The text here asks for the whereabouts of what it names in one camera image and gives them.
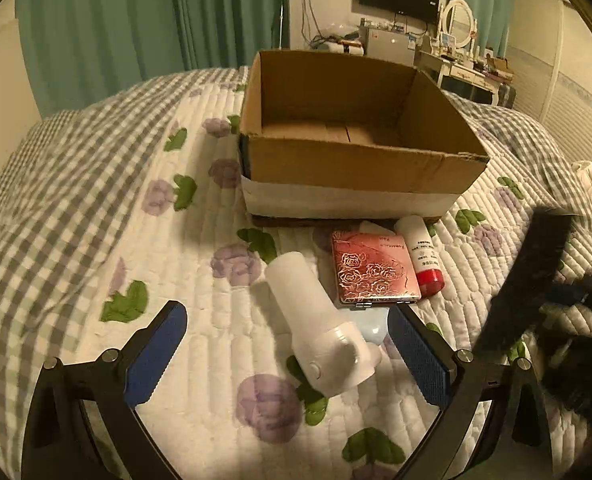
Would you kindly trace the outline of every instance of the white bottle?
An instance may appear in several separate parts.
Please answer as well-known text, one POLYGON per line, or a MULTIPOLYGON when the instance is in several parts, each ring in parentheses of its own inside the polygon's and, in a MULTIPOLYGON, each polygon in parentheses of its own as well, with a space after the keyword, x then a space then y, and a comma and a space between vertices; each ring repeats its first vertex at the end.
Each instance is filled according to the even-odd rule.
POLYGON ((265 278, 291 330, 296 359, 316 390, 333 397, 374 374, 380 348, 333 306, 301 253, 278 256, 265 278))
POLYGON ((396 222, 394 229, 405 239, 423 298, 441 291, 445 279, 425 221, 416 215, 406 216, 396 222))

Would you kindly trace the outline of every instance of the white vanity mirror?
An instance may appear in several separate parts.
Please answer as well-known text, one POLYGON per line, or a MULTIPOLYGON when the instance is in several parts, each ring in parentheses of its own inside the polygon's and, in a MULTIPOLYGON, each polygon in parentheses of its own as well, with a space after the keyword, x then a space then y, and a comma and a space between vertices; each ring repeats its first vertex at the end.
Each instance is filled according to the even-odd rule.
POLYGON ((464 48, 475 37, 476 20, 471 8, 464 0, 451 0, 442 10, 439 32, 454 37, 455 47, 464 48))

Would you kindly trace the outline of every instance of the compact case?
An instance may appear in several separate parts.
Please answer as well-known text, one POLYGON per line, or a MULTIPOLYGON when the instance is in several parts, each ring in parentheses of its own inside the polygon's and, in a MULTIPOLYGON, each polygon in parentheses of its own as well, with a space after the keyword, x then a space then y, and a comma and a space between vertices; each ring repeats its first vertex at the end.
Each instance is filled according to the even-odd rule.
POLYGON ((336 231, 332 251, 340 304, 367 307, 421 298, 403 237, 336 231))

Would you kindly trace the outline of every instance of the metal screw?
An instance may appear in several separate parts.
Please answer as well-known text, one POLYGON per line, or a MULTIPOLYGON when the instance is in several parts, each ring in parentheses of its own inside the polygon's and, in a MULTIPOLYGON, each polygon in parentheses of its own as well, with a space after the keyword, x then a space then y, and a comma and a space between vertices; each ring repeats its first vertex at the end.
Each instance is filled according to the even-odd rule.
POLYGON ((531 363, 529 362, 529 359, 525 359, 524 357, 519 357, 518 359, 516 359, 516 364, 523 370, 529 370, 531 368, 531 363))
POLYGON ((102 359, 106 363, 113 363, 118 359, 118 350, 116 348, 109 348, 105 350, 102 354, 102 359))
POLYGON ((474 355, 469 350, 465 349, 458 350, 456 352, 456 357, 458 358, 458 361, 463 363, 470 363, 474 360, 474 355))
POLYGON ((45 368, 45 370, 51 370, 52 368, 55 368, 57 364, 57 358, 47 357, 47 359, 45 359, 45 362, 42 364, 42 367, 45 368))

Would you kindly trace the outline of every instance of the vanity table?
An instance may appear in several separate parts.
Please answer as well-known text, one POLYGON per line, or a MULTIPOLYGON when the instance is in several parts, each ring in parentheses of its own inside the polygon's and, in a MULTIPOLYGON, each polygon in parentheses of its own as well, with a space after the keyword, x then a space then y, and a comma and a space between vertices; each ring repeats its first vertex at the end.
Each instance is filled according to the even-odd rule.
POLYGON ((437 72, 437 84, 439 88, 442 87, 442 79, 444 77, 452 77, 475 86, 476 88, 491 92, 492 105, 495 106, 498 104, 498 91, 500 90, 501 83, 489 76, 485 76, 476 70, 471 70, 464 65, 444 59, 443 57, 436 56, 429 52, 416 51, 414 64, 419 70, 427 72, 429 76, 431 76, 431 72, 437 72))
POLYGON ((437 74, 437 84, 442 87, 445 77, 462 81, 492 94, 492 105, 498 104, 501 83, 484 73, 477 72, 469 66, 473 66, 474 46, 477 35, 477 21, 474 19, 471 8, 464 0, 451 0, 444 9, 441 8, 439 26, 436 38, 431 41, 431 52, 427 48, 419 46, 414 56, 414 64, 418 69, 428 73, 429 76, 437 74), (444 38, 448 38, 450 45, 445 44, 444 38), (450 58, 465 57, 465 66, 456 60, 442 57, 443 54, 450 58))

